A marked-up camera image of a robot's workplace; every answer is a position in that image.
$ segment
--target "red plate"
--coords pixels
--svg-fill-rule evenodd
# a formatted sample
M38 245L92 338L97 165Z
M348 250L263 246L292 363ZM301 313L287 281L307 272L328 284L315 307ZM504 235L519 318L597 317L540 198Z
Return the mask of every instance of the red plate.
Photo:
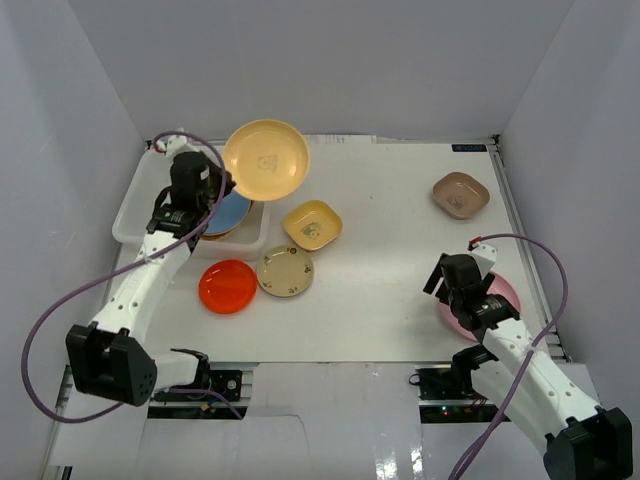
M224 260L204 272L198 292L212 312L236 313L251 303L257 288L256 274L249 265L240 260Z

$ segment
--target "black sticker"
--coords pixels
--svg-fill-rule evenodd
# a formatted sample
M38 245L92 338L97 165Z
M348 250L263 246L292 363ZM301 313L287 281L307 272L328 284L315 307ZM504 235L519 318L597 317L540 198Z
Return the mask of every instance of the black sticker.
M487 151L487 146L486 145L465 145L462 143L454 143L453 145L451 145L451 148L453 149L454 152L486 152Z

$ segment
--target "white table surface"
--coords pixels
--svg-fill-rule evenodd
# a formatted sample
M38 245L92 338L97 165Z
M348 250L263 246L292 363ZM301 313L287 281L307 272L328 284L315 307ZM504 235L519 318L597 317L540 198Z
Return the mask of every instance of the white table surface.
M310 199L327 202L343 219L342 235L313 252L315 279L301 295L275 298L260 288L244 311L206 310L197 287L213 259L191 258L155 313L145 343L154 355L190 348L224 362L449 361L472 345L441 321L422 288L442 252L464 252L480 234L512 232L488 153L454 153L450 144L376 144L373 137L312 136L304 184L273 205L265 250L291 241L288 212ZM462 171L491 193L473 219L454 220L432 200L443 176ZM515 287L532 333L541 318L517 245L495 240L495 271ZM131 261L123 247L118 266Z

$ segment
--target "small square bowl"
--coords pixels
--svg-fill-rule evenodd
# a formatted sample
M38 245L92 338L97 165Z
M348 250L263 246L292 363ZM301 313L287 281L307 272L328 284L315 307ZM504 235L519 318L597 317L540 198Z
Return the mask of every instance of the small square bowl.
M452 172L433 186L433 198L453 218L466 220L482 210L491 195L472 176Z
M284 229L307 251L319 250L342 232L342 219L321 200L310 200L289 213Z

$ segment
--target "plate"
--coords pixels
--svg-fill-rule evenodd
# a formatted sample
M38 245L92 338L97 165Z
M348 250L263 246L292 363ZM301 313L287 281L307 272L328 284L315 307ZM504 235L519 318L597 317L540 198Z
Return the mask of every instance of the plate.
M433 186L433 198L453 218L466 220L482 210L491 195L472 176L452 172Z
M213 240L210 237L230 232L244 220L250 207L251 200L232 191L222 199L220 208L209 222L209 226L202 234L203 237Z
M256 120L236 130L224 147L224 164L235 190L251 200L286 197L309 171L309 146L302 134L278 120Z
M256 266L258 283L276 297L304 292L313 281L313 261L301 248L283 245L266 252Z
M509 301L509 303L511 303L511 305L515 307L516 310L520 311L520 299L518 298L516 290L511 286L509 282L507 282L507 280L503 276L498 275L495 272L491 273L493 273L496 278L491 283L491 287L489 287L487 293L502 295ZM465 330L460 326L460 324L458 323L458 319L453 316L453 313L451 313L451 309L449 309L448 305L438 302L438 307L444 321L448 323L456 332L458 332L467 340L477 342L476 337L473 336L473 333Z
M258 289L253 269L240 260L223 260L200 279L202 303L215 313L236 313L251 303Z
M305 250L318 250L342 232L342 219L321 200L310 200L284 219L284 229Z

